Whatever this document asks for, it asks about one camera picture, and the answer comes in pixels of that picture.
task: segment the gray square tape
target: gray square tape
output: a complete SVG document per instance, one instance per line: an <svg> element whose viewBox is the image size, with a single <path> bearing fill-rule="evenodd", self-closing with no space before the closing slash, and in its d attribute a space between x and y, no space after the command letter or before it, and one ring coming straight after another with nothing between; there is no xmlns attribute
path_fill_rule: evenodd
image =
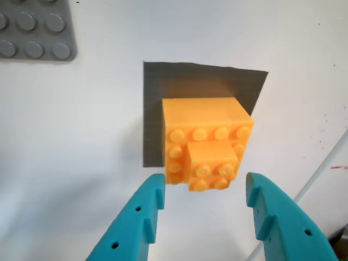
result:
<svg viewBox="0 0 348 261"><path fill-rule="evenodd" d="M76 54L67 0L0 0L0 58L71 61Z"/></svg>
<svg viewBox="0 0 348 261"><path fill-rule="evenodd" d="M162 98L236 97L251 115L267 74L192 63L145 62L143 166L163 166Z"/></svg>

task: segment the gray stud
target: gray stud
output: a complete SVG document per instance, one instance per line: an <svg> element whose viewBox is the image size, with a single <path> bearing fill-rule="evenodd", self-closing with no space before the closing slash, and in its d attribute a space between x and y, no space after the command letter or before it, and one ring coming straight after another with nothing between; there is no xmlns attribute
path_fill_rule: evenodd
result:
<svg viewBox="0 0 348 261"><path fill-rule="evenodd" d="M57 14L50 14L46 18L47 27L53 32L61 32L65 27L64 20Z"/></svg>
<svg viewBox="0 0 348 261"><path fill-rule="evenodd" d="M33 58L39 58L43 55L44 49L37 42L30 41L25 46L27 54Z"/></svg>
<svg viewBox="0 0 348 261"><path fill-rule="evenodd" d="M53 53L59 59L66 59L70 56L70 49L64 43L58 42L53 45Z"/></svg>
<svg viewBox="0 0 348 261"><path fill-rule="evenodd" d="M17 50L16 50L16 46L14 45L14 43L6 41L6 40L0 41L0 53L3 56L12 57L13 55L16 54L16 52L17 52Z"/></svg>
<svg viewBox="0 0 348 261"><path fill-rule="evenodd" d="M5 14L0 13L0 29L6 28L8 25L8 19Z"/></svg>
<svg viewBox="0 0 348 261"><path fill-rule="evenodd" d="M29 13L26 13L26 12L21 12L18 15L17 23L22 29L24 29L26 31L33 30L36 26L35 17Z"/></svg>

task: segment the lego brick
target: lego brick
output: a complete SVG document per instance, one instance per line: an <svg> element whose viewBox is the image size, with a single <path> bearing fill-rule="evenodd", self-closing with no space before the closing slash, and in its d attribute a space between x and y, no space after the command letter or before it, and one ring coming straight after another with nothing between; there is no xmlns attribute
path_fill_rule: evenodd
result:
<svg viewBox="0 0 348 261"><path fill-rule="evenodd" d="M189 142L187 148L184 180L189 190L228 188L237 175L234 169L238 159L227 140Z"/></svg>
<svg viewBox="0 0 348 261"><path fill-rule="evenodd" d="M70 61L76 54L67 0L0 1L0 58Z"/></svg>
<svg viewBox="0 0 348 261"><path fill-rule="evenodd" d="M162 103L166 182L188 183L195 191L227 188L237 176L254 125L248 113L234 97Z"/></svg>
<svg viewBox="0 0 348 261"><path fill-rule="evenodd" d="M236 97L251 115L267 74L192 63L144 63L143 166L164 163L163 98Z"/></svg>

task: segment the lego stud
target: lego stud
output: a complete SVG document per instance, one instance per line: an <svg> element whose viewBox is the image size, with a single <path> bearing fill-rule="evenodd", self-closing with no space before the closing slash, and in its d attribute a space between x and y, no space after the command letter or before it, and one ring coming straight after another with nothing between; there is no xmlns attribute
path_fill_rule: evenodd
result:
<svg viewBox="0 0 348 261"><path fill-rule="evenodd" d="M169 156L172 159L178 159L183 155L183 149L180 146L175 146L170 149Z"/></svg>
<svg viewBox="0 0 348 261"><path fill-rule="evenodd" d="M210 175L211 169L208 164L202 164L199 165L198 168L196 169L196 175L199 178L205 178Z"/></svg>
<svg viewBox="0 0 348 261"><path fill-rule="evenodd" d="M241 160L245 147L242 144L236 144L233 146L233 150L234 150L234 153L237 155L237 158Z"/></svg>
<svg viewBox="0 0 348 261"><path fill-rule="evenodd" d="M207 132L202 128L198 128L194 131L192 136L195 141L203 141L207 138Z"/></svg>
<svg viewBox="0 0 348 261"><path fill-rule="evenodd" d="M6 57L12 57L17 52L17 48L14 43L1 40L0 41L0 53Z"/></svg>
<svg viewBox="0 0 348 261"><path fill-rule="evenodd" d="M226 140L228 138L228 129L225 127L221 127L216 130L214 136L216 140Z"/></svg>
<svg viewBox="0 0 348 261"><path fill-rule="evenodd" d="M182 169L182 166L181 166L180 163L174 162L174 163L169 165L168 169L172 173L177 173L177 172L179 172Z"/></svg>
<svg viewBox="0 0 348 261"><path fill-rule="evenodd" d="M249 137L250 133L251 133L250 129L246 126L243 126L237 129L236 135L237 135L237 138L244 139Z"/></svg>
<svg viewBox="0 0 348 261"><path fill-rule="evenodd" d="M46 18L46 25L51 31L55 33L63 31L65 27L64 20L57 14L50 14Z"/></svg>
<svg viewBox="0 0 348 261"><path fill-rule="evenodd" d="M173 185L177 185L181 182L181 176L178 174L173 174L170 176L170 183Z"/></svg>
<svg viewBox="0 0 348 261"><path fill-rule="evenodd" d="M225 163L219 168L219 174L222 176L230 176L233 174L234 166L230 163Z"/></svg>
<svg viewBox="0 0 348 261"><path fill-rule="evenodd" d="M30 41L25 45L25 50L33 58L39 58L43 55L44 49L37 42Z"/></svg>
<svg viewBox="0 0 348 261"><path fill-rule="evenodd" d="M66 59L70 56L70 49L64 43L57 42L53 45L53 53L59 59Z"/></svg>
<svg viewBox="0 0 348 261"><path fill-rule="evenodd" d="M180 142L185 138L185 134L181 129L173 130L170 134L170 140L173 142Z"/></svg>
<svg viewBox="0 0 348 261"><path fill-rule="evenodd" d="M5 14L0 13L0 29L5 29L8 25L8 18Z"/></svg>
<svg viewBox="0 0 348 261"><path fill-rule="evenodd" d="M228 188L228 181L227 179L225 179L224 177L218 177L215 181L214 181L214 188L215 189L226 189Z"/></svg>
<svg viewBox="0 0 348 261"><path fill-rule="evenodd" d="M193 183L192 188L195 191L204 191L209 189L209 186L204 179L199 178Z"/></svg>
<svg viewBox="0 0 348 261"><path fill-rule="evenodd" d="M33 30L36 26L36 19L33 15L21 12L17 17L18 25L26 31Z"/></svg>

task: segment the gray lego plate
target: gray lego plate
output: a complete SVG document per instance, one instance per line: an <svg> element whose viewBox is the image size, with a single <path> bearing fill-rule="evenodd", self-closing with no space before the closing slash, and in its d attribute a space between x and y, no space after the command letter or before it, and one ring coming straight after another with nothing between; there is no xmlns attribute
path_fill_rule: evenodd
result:
<svg viewBox="0 0 348 261"><path fill-rule="evenodd" d="M76 54L67 0L0 0L0 58L71 61Z"/></svg>

